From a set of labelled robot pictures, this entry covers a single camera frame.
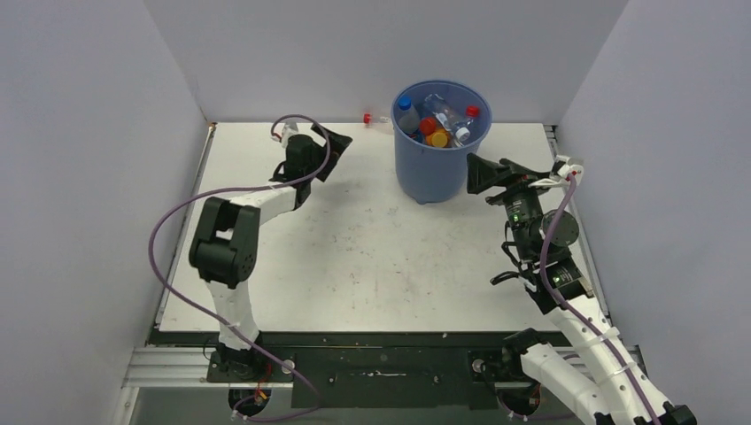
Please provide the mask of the blue plastic bin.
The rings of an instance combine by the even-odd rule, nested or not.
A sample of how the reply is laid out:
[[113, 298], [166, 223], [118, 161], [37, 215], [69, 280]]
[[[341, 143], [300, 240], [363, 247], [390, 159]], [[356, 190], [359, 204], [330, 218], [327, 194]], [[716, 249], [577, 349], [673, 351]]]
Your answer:
[[[409, 97], [416, 108], [424, 98], [437, 94], [457, 112], [469, 106], [479, 109], [479, 116], [470, 125], [470, 137], [460, 147], [435, 148], [415, 140], [398, 125], [399, 100]], [[472, 88], [447, 80], [420, 81], [402, 89], [391, 104], [395, 169], [402, 190], [419, 204], [445, 202], [466, 186], [467, 156], [479, 149], [492, 125], [488, 102]]]

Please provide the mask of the orange juice bottle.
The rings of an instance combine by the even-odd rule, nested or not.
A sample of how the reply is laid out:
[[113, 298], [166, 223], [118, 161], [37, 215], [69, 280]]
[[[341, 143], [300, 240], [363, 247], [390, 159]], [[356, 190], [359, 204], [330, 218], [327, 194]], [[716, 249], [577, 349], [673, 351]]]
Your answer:
[[437, 130], [425, 137], [429, 146], [443, 149], [451, 144], [451, 136], [444, 130]]

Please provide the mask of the clear jar silver lid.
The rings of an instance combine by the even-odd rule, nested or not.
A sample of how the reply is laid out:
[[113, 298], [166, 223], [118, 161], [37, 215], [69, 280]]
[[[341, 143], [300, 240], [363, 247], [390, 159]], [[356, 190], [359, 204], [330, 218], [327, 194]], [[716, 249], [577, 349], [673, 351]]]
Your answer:
[[407, 113], [397, 119], [397, 127], [405, 135], [414, 135], [419, 131], [421, 118], [417, 113]]

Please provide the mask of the small red cap bottle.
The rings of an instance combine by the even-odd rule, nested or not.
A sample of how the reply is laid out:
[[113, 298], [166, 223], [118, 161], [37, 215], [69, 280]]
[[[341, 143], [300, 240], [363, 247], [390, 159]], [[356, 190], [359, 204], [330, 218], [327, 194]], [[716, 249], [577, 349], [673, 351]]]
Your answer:
[[434, 117], [423, 118], [419, 123], [419, 131], [424, 137], [433, 135], [438, 128], [438, 122]]

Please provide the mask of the blue label blue cap bottle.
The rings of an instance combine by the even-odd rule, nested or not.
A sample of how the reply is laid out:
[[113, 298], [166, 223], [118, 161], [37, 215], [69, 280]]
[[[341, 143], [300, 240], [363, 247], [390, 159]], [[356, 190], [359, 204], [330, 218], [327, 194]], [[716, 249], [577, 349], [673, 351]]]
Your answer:
[[400, 96], [396, 103], [398, 116], [404, 117], [407, 115], [418, 115], [418, 112], [415, 109], [414, 103], [412, 101], [412, 98], [407, 95]]

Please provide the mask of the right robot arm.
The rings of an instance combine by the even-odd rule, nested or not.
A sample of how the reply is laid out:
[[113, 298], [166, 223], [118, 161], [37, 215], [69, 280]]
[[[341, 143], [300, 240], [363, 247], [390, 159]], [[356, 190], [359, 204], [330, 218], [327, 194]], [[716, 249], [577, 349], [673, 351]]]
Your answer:
[[515, 268], [491, 283], [520, 280], [588, 370], [577, 370], [528, 328], [505, 339], [504, 373], [547, 388], [584, 424], [697, 423], [688, 406], [673, 404], [650, 381], [572, 257], [580, 229], [567, 207], [583, 176], [582, 162], [558, 156], [550, 171], [539, 172], [507, 158], [490, 161], [470, 153], [467, 172], [469, 194], [500, 188], [485, 201], [502, 206], [507, 216], [501, 249]]

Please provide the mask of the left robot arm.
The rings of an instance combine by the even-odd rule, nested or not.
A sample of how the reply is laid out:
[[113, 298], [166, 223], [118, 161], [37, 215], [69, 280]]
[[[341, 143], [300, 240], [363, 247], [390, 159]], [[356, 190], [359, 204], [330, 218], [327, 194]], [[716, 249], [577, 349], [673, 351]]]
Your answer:
[[233, 354], [229, 369], [240, 380], [257, 379], [264, 357], [252, 349], [260, 330], [253, 318], [249, 278], [258, 259], [259, 231], [273, 218], [297, 210], [310, 196], [312, 180], [327, 180], [352, 138], [313, 124], [311, 136], [283, 136], [284, 160], [267, 186], [232, 198], [209, 197], [199, 215], [189, 263], [209, 289], [221, 317], [219, 346]]

